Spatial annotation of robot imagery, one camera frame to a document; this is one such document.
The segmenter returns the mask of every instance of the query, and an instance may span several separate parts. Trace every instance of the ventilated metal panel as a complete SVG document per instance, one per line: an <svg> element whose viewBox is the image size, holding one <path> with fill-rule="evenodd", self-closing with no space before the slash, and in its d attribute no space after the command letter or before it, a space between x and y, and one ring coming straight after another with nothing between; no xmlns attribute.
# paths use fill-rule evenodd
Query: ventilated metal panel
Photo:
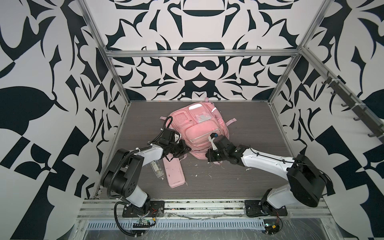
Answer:
<svg viewBox="0 0 384 240"><path fill-rule="evenodd" d="M136 220L120 220L125 229L132 229L132 223ZM91 220L87 230L116 230L118 229L114 220ZM208 230L208 229L254 229L264 230L262 219L177 219L158 220L153 230Z"/></svg>

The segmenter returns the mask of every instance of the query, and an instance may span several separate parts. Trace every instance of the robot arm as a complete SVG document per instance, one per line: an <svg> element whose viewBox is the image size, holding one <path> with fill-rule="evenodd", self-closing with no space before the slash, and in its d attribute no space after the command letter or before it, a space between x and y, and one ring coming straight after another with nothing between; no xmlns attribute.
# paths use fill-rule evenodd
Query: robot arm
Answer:
<svg viewBox="0 0 384 240"><path fill-rule="evenodd" d="M276 174L289 182L280 188L269 189L260 201L260 215L275 215L285 205L301 202L310 207L317 207L324 187L325 176L304 155L296 158L281 157L259 152L248 146L235 147L225 136L213 133L209 137L212 149L206 156L209 162L227 160L232 164L255 167ZM143 215L148 212L150 197L137 186L141 167L154 160L162 159L168 153L174 156L189 151L183 140L177 140L177 133L165 128L160 138L143 150L136 150L127 161L127 171L117 171L111 190L132 203ZM129 151L120 149L116 152L107 170L102 176L102 185L110 184L117 166Z"/></svg>
<svg viewBox="0 0 384 240"><path fill-rule="evenodd" d="M209 162L227 160L232 164L255 167L276 174L289 182L280 188L269 189L258 206L258 215L275 215L285 209L285 205L301 202L309 207L317 207L327 178L304 155L296 158L281 157L259 152L248 146L235 147L225 136L211 134L212 149L206 156Z"/></svg>
<svg viewBox="0 0 384 240"><path fill-rule="evenodd" d="M138 215L145 215L149 211L150 196L137 185L142 166L164 158L172 153L175 157L190 151L184 140L179 140L175 130L163 127L161 133L148 146L134 151L119 149L101 177L101 185L127 204L135 208Z"/></svg>

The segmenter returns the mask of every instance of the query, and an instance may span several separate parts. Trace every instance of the metal hook rack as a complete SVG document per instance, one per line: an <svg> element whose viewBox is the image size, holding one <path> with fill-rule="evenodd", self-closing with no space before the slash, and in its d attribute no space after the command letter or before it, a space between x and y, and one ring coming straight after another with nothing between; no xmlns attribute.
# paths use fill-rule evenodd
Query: metal hook rack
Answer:
<svg viewBox="0 0 384 240"><path fill-rule="evenodd" d="M362 121L371 131L369 137L377 137L384 143L384 123L363 103L341 80L328 77L323 84L328 84L332 89L332 95L339 95L345 102L343 107L349 107L358 117L355 121Z"/></svg>

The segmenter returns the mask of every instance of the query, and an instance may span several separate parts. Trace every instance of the pink pencil case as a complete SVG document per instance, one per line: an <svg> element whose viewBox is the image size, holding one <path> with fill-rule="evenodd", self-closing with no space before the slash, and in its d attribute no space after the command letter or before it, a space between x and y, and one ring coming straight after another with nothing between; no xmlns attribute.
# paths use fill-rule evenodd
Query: pink pencil case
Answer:
<svg viewBox="0 0 384 240"><path fill-rule="evenodd" d="M168 159L171 159L172 157L173 155L171 153L167 155ZM171 161L168 161L166 158L163 158L163 163L164 168L166 169L169 186L174 188L183 185L185 183L185 178L180 160L178 158L173 158Z"/></svg>

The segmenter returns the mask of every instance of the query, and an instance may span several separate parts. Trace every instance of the gray wooden floor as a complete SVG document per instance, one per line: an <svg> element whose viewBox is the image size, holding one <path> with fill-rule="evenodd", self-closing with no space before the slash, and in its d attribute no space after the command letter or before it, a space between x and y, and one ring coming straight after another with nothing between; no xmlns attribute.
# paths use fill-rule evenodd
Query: gray wooden floor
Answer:
<svg viewBox="0 0 384 240"><path fill-rule="evenodd" d="M146 146L155 138L164 121L161 116L187 106L191 102L133 102L118 142L118 149L132 150ZM289 156L282 136L267 103L218 102L215 106L224 121L236 118L229 128L230 140L235 145L251 145L254 149L280 156ZM232 165L207 163L188 154L181 161L186 183L170 188L164 180L157 178L150 165L143 166L139 186L151 198L254 198L262 197L268 188L276 188L286 181L263 170Z"/></svg>

